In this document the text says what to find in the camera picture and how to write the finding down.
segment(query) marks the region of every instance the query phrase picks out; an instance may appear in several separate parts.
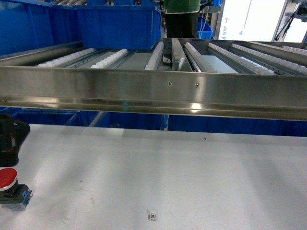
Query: white roller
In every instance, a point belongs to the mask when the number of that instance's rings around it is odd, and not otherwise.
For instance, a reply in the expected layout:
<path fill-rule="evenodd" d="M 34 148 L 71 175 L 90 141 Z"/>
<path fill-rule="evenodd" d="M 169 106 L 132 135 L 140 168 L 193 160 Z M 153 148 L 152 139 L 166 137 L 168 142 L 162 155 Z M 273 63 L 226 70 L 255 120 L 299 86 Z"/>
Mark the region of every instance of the white roller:
<path fill-rule="evenodd" d="M 217 45 L 214 45 L 212 43 L 209 43 L 208 45 L 209 47 L 211 47 L 212 49 L 224 54 L 225 56 L 231 58 L 232 60 L 240 63 L 242 66 L 245 66 L 246 68 L 254 71 L 255 73 L 257 74 L 261 74 L 261 75 L 270 75 L 270 74 L 274 74 L 272 72 L 269 72 L 267 69 L 263 68 L 263 67 L 260 67 L 258 65 L 255 65 L 254 63 L 250 62 L 250 61 L 247 61 L 245 60 L 244 58 L 236 55 L 236 54 L 233 54 L 231 52 L 229 52 L 228 50 L 225 50 L 223 48 L 220 48 L 219 46 Z"/>
<path fill-rule="evenodd" d="M 237 44 L 232 44 L 232 47 L 237 48 L 239 50 L 243 50 L 243 51 L 245 51 L 247 53 L 250 53 L 250 54 L 252 54 L 252 52 L 253 52 L 254 55 L 256 55 L 256 56 L 258 56 L 260 58 L 264 58 L 264 59 L 272 61 L 272 62 L 274 62 L 276 64 L 279 64 L 279 65 L 282 65 L 282 66 L 286 66 L 287 68 L 293 69 L 295 71 L 298 71 L 298 72 L 300 72 L 300 73 L 302 73 L 304 75 L 307 74 L 307 68 L 305 66 L 300 66 L 300 65 L 298 65 L 296 63 L 292 63 L 290 61 L 286 61 L 286 60 L 283 60 L 283 59 L 280 59 L 280 58 L 277 58 L 277 57 L 273 57 L 271 55 L 267 55 L 267 54 L 261 53 L 259 51 L 256 51 L 256 50 L 253 50 L 253 49 L 249 49 L 249 48 L 237 45 Z"/>
<path fill-rule="evenodd" d="M 291 47 L 291 46 L 283 46 L 282 48 L 285 49 L 285 50 L 290 50 L 292 52 L 307 56 L 307 50 L 305 50 L 305 49 L 299 49 L 299 48 L 295 48 L 295 47 Z"/>
<path fill-rule="evenodd" d="M 202 57 L 202 55 L 194 48 L 194 46 L 192 46 L 189 42 L 186 42 L 184 46 L 191 53 L 198 64 L 201 65 L 202 69 L 205 69 L 208 73 L 217 73 L 217 71 Z"/>
<path fill-rule="evenodd" d="M 128 52 L 127 49 L 121 49 L 120 51 L 118 51 L 118 52 L 108 56 L 107 58 L 101 60 L 100 62 L 97 62 L 95 65 L 92 65 L 91 68 L 94 68 L 94 69 L 104 69 L 108 65 L 116 62 L 117 60 L 119 60 L 120 58 L 125 56 L 125 54 L 127 52 Z"/>
<path fill-rule="evenodd" d="M 155 70 L 159 59 L 163 53 L 164 43 L 159 42 L 156 48 L 153 51 L 147 65 L 145 66 L 145 70 Z"/>
<path fill-rule="evenodd" d="M 38 64 L 37 66 L 38 66 L 38 67 L 55 67 L 55 66 L 59 66 L 59 65 L 65 63 L 65 62 L 74 60 L 74 59 L 76 59 L 76 58 L 79 58 L 79 57 L 81 57 L 81 56 L 83 56 L 83 55 L 92 53 L 92 52 L 94 52 L 94 51 L 96 51 L 96 50 L 93 49 L 93 48 L 86 49 L 86 50 L 82 50 L 82 51 L 78 51 L 78 52 L 76 52 L 76 53 L 69 54 L 69 55 L 66 55 L 66 56 L 63 56 L 63 57 L 54 59 L 54 60 L 52 60 L 52 61 L 47 61 L 47 62 L 45 62 L 45 63 Z"/>

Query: red button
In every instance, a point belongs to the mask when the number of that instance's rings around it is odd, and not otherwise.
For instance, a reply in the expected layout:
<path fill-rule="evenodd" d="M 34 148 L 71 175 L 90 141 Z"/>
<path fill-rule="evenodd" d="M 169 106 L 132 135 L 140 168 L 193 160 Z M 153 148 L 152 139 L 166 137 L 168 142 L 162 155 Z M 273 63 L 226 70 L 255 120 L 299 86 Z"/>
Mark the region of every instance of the red button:
<path fill-rule="evenodd" d="M 12 184 L 17 176 L 17 171 L 12 168 L 0 170 L 0 189 Z"/>

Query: black object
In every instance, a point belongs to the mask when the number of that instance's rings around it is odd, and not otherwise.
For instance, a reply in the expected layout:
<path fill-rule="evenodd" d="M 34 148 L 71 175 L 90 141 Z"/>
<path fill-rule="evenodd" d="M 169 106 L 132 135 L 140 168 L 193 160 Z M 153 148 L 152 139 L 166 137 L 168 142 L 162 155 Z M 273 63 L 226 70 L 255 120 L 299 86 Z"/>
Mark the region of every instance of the black object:
<path fill-rule="evenodd" d="M 295 15 L 306 15 L 307 14 L 307 8 L 305 7 L 306 4 L 301 4 L 298 9 L 290 16 L 290 18 L 288 19 L 288 21 L 285 23 L 285 25 L 283 26 L 283 28 L 280 30 L 280 32 L 276 35 L 275 37 L 275 41 L 278 41 L 280 38 L 280 35 L 282 34 L 283 30 L 283 36 L 285 37 L 285 35 L 287 34 L 288 30 L 290 29 L 291 23 L 293 22 L 293 19 L 295 17 Z"/>
<path fill-rule="evenodd" d="M 165 15 L 168 38 L 198 38 L 197 13 L 168 13 Z"/>
<path fill-rule="evenodd" d="M 12 167 L 18 163 L 19 149 L 30 132 L 30 126 L 13 121 L 11 115 L 0 115 L 0 167 Z"/>
<path fill-rule="evenodd" d="M 206 6 L 213 6 L 213 0 L 208 0 L 207 3 L 200 5 L 200 11 L 202 11 Z"/>

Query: roller conveyor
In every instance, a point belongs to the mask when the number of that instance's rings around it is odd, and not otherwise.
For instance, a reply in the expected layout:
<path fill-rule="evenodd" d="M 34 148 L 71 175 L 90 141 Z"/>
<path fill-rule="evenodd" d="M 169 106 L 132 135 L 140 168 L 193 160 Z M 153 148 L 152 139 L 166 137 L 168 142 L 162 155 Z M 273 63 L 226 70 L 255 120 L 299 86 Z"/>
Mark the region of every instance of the roller conveyor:
<path fill-rule="evenodd" d="M 29 51 L 0 59 L 0 106 L 307 120 L 303 48 L 161 39 L 152 50 Z"/>

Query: blue bin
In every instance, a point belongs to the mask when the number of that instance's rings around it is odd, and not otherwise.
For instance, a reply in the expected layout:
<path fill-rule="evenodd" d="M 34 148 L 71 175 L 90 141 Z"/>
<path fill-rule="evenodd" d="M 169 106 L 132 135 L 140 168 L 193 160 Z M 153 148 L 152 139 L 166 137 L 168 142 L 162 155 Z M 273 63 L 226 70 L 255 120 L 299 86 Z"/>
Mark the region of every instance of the blue bin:
<path fill-rule="evenodd" d="M 221 0 L 213 0 L 213 6 L 220 6 Z"/>
<path fill-rule="evenodd" d="M 34 113 L 34 114 L 56 114 L 57 116 L 66 114 L 76 115 L 74 117 L 72 126 L 87 127 L 91 124 L 94 118 L 98 115 L 98 111 L 79 111 L 79 110 L 60 110 L 60 109 L 21 109 L 22 113 Z"/>
<path fill-rule="evenodd" d="M 54 45 L 50 9 L 42 1 L 0 0 L 0 56 Z"/>
<path fill-rule="evenodd" d="M 14 120 L 28 124 L 75 126 L 76 114 L 73 113 L 35 113 L 21 112 L 13 115 Z"/>
<path fill-rule="evenodd" d="M 36 0 L 0 0 L 0 56 L 78 41 L 76 11 Z"/>
<path fill-rule="evenodd" d="M 133 6 L 133 0 L 113 0 L 115 6 Z"/>
<path fill-rule="evenodd" d="M 307 137 L 307 122 L 305 121 L 285 121 L 283 136 Z"/>
<path fill-rule="evenodd" d="M 149 6 L 74 6 L 85 48 L 152 49 L 161 14 Z"/>
<path fill-rule="evenodd" d="M 168 130 L 306 137 L 307 122 L 170 115 Z"/>
<path fill-rule="evenodd" d="M 86 0 L 86 4 L 87 5 L 95 5 L 95 6 L 105 5 L 106 0 Z"/>
<path fill-rule="evenodd" d="M 52 5 L 49 16 L 55 45 L 81 40 L 77 11 L 71 6 Z"/>
<path fill-rule="evenodd" d="M 164 116 L 155 114 L 106 113 L 96 127 L 161 130 Z"/>
<path fill-rule="evenodd" d="M 211 39 L 213 30 L 203 17 L 198 17 L 197 33 L 199 39 Z"/>
<path fill-rule="evenodd" d="M 156 2 L 152 0 L 141 0 L 141 6 L 156 6 Z"/>

